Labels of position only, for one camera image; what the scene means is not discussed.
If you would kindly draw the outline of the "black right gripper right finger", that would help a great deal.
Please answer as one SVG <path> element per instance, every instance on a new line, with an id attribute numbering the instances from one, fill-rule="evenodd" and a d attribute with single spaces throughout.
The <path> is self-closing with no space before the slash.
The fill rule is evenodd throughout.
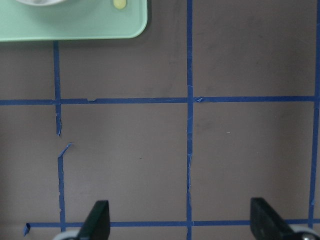
<path id="1" fill-rule="evenodd" d="M 256 240 L 291 240 L 292 228 L 262 197 L 250 199 L 250 230 Z"/>

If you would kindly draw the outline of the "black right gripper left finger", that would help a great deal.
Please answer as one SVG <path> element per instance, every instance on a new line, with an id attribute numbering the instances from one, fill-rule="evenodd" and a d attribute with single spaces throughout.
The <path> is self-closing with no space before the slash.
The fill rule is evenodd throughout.
<path id="1" fill-rule="evenodd" d="M 108 240 L 111 232 L 108 200 L 98 200 L 80 228 L 78 240 Z"/>

